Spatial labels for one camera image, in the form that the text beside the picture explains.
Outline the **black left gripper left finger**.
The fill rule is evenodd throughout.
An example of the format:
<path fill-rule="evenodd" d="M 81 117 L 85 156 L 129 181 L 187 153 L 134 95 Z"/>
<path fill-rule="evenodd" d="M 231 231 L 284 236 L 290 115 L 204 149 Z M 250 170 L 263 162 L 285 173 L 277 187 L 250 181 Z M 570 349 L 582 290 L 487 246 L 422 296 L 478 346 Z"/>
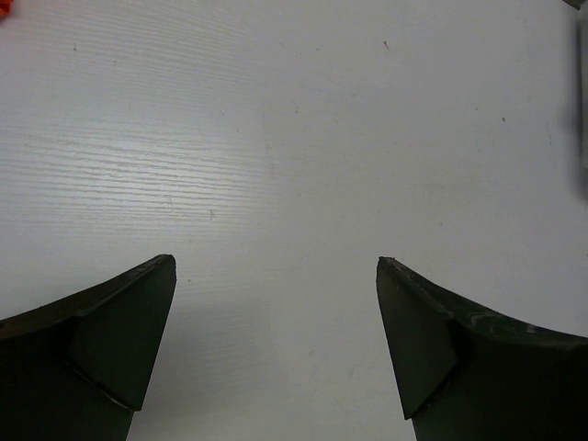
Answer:
<path fill-rule="evenodd" d="M 4 440 L 124 440 L 140 411 L 175 293 L 156 257 L 1 321 Z"/>

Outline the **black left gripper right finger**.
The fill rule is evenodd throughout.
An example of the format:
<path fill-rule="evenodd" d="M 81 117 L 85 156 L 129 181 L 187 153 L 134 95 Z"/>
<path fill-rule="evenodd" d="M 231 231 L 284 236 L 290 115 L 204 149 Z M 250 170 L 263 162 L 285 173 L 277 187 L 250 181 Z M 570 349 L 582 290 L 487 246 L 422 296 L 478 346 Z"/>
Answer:
<path fill-rule="evenodd" d="M 420 440 L 584 440 L 587 341 L 508 317 L 390 257 L 379 308 Z"/>

